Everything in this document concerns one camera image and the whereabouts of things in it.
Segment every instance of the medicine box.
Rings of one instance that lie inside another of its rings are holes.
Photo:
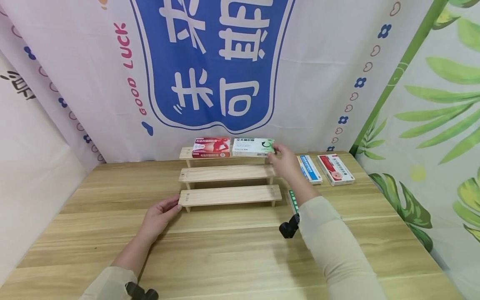
[[[268,152],[275,152],[272,139],[235,138],[233,140],[233,156],[266,157]]]
[[[193,158],[229,157],[230,138],[199,137],[195,139],[192,149]]]
[[[299,207],[297,204],[297,198],[293,194],[292,190],[288,190],[288,203],[290,203],[290,207],[293,210],[293,214],[297,214],[299,212]]]
[[[352,184],[355,181],[352,173],[337,154],[318,155],[317,158],[320,168],[332,186]]]
[[[324,181],[309,155],[300,155],[297,158],[303,175],[311,184],[321,184]]]

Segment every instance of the red box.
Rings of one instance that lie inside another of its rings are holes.
[[[230,138],[197,137],[193,144],[192,157],[230,157]]]

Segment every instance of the white medicine box with red label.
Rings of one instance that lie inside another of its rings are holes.
[[[317,159],[332,186],[352,184],[355,181],[352,173],[337,154],[318,155]]]

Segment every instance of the human hand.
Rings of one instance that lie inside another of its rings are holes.
[[[289,183],[297,178],[303,178],[295,153],[282,144],[275,143],[273,148],[282,154],[282,157],[277,157],[273,152],[268,153],[267,161],[273,165],[277,175],[283,177]]]
[[[144,221],[138,230],[137,236],[153,243],[160,233],[182,209],[178,205],[180,195],[175,195],[162,200],[150,207],[144,217]]]

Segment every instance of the chinese characters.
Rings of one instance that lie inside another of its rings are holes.
[[[0,75],[0,78],[9,80],[12,83],[12,86],[17,91],[17,94],[24,95],[26,100],[35,99],[36,96],[28,87],[25,80],[20,76],[19,73],[14,71],[7,71],[8,76]]]
[[[202,75],[198,81],[199,84],[205,84],[207,80],[207,71],[202,69]],[[172,86],[172,91],[174,91],[179,100],[179,104],[173,106],[177,113],[182,114],[181,110],[184,107],[187,107],[185,102],[185,95],[192,96],[192,107],[193,110],[199,110],[200,104],[198,96],[203,100],[203,102],[211,108],[214,106],[212,100],[208,95],[213,95],[212,89],[204,86],[197,86],[196,79],[195,79],[195,70],[193,68],[189,69],[189,81],[190,87],[184,87],[182,83],[182,75],[180,72],[175,73],[175,86]],[[247,82],[237,82],[237,83],[227,83],[225,78],[220,78],[220,109],[222,111],[222,115],[226,116],[227,114],[240,117],[246,114],[251,106],[252,103],[252,96],[256,96],[258,94],[258,90],[260,88],[260,84],[258,81],[247,81]],[[228,110],[227,110],[227,91],[229,90],[237,90],[237,89],[244,89],[244,88],[253,88],[252,95],[237,95],[233,96],[228,101]],[[245,108],[242,110],[235,110],[235,104],[239,101],[245,101]]]
[[[262,32],[262,28],[267,28],[270,25],[270,19],[262,19],[260,8],[255,9],[253,19],[245,18],[247,9],[244,5],[240,6],[236,16],[231,16],[229,6],[233,2],[272,6],[273,0],[222,0],[220,3],[221,24],[239,28],[257,28],[254,33],[236,32],[230,27],[220,31],[218,35],[225,40],[225,48],[220,49],[218,52],[220,56],[226,60],[238,58],[257,61],[258,57],[262,59],[265,56],[265,52],[260,49],[260,43],[265,41],[267,36],[267,31],[263,30]]]
[[[172,8],[172,0],[163,0],[164,7],[160,8],[160,14],[165,17],[167,20],[167,30],[168,30],[168,38],[170,39],[170,43],[176,43],[177,38],[179,40],[184,40],[188,37],[192,40],[192,46],[197,49],[200,47],[200,51],[203,54],[206,53],[205,47],[202,44],[200,38],[197,34],[198,30],[205,30],[205,21],[195,20],[188,16],[187,9],[185,6],[185,0],[179,0],[183,10],[173,9]],[[198,9],[198,4],[200,0],[191,0],[188,11],[190,15],[195,16]],[[187,22],[188,30],[185,28],[178,33],[175,30],[174,20],[184,20]]]

